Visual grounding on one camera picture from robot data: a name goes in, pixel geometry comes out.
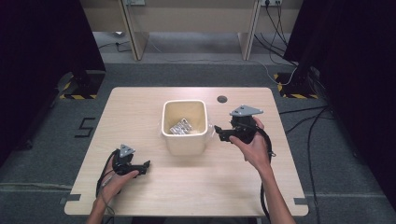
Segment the forearm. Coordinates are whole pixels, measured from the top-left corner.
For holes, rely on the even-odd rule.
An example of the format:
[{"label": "forearm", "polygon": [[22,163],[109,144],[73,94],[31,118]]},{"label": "forearm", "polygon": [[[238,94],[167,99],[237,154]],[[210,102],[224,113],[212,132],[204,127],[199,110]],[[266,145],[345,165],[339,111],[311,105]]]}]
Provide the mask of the forearm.
[{"label": "forearm", "polygon": [[286,206],[279,187],[277,186],[272,168],[261,168],[259,169],[259,174],[262,179],[262,186],[264,187],[271,222],[273,224],[295,223],[289,208]]},{"label": "forearm", "polygon": [[103,200],[98,197],[92,206],[90,216],[88,217],[87,224],[102,223],[103,215],[105,214],[106,205]]}]

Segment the wooden table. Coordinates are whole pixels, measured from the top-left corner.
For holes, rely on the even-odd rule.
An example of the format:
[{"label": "wooden table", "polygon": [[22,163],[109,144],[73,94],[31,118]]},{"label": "wooden table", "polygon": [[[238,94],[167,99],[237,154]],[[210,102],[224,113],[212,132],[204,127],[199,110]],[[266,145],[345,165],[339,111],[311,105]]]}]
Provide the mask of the wooden table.
[{"label": "wooden table", "polygon": [[[228,98],[218,102],[218,96]],[[106,159],[120,144],[136,150],[133,163],[151,160],[146,175],[133,179],[111,202],[117,216],[259,217],[261,180],[236,146],[209,136],[200,156],[172,156],[161,135],[163,104],[198,99],[206,104],[209,122],[231,129],[229,113],[240,105],[264,111],[257,117],[271,137],[277,184],[293,216],[305,216],[300,179],[276,108],[267,88],[116,88],[106,104],[71,194],[68,215],[88,215],[96,181]]]}]

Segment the floor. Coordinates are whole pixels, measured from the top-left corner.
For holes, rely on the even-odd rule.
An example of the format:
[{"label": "floor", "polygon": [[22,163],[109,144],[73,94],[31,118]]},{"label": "floor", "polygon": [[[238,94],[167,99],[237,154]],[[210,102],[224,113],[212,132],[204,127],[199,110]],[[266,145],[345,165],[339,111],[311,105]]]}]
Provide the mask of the floor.
[{"label": "floor", "polygon": [[[125,33],[93,33],[105,63],[286,63],[274,53],[269,54],[254,39],[249,61],[242,59],[237,34],[151,33],[141,61],[135,61]],[[274,35],[260,35],[273,42]],[[280,38],[273,46],[285,49]]]}]

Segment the beige plastic bin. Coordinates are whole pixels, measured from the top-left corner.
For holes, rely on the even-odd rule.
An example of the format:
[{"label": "beige plastic bin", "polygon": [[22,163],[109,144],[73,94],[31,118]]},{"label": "beige plastic bin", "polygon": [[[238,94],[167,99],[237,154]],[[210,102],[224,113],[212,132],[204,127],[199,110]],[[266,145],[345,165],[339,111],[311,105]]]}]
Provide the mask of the beige plastic bin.
[{"label": "beige plastic bin", "polygon": [[[189,134],[173,134],[170,128],[186,119],[192,126]],[[199,155],[205,150],[207,133],[206,106],[200,100],[175,100],[163,105],[162,133],[172,155]]]}]

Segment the black curtain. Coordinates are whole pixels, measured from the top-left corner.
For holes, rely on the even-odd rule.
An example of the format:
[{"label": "black curtain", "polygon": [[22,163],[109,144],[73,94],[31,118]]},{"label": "black curtain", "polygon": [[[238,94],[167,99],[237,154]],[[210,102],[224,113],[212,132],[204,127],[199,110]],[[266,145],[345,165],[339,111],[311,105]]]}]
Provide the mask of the black curtain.
[{"label": "black curtain", "polygon": [[[333,1],[325,23],[323,6]],[[305,0],[285,57],[299,62],[324,29],[310,65],[320,71],[347,135],[396,209],[396,2]]]},{"label": "black curtain", "polygon": [[0,165],[68,72],[105,70],[78,0],[0,1]]}]

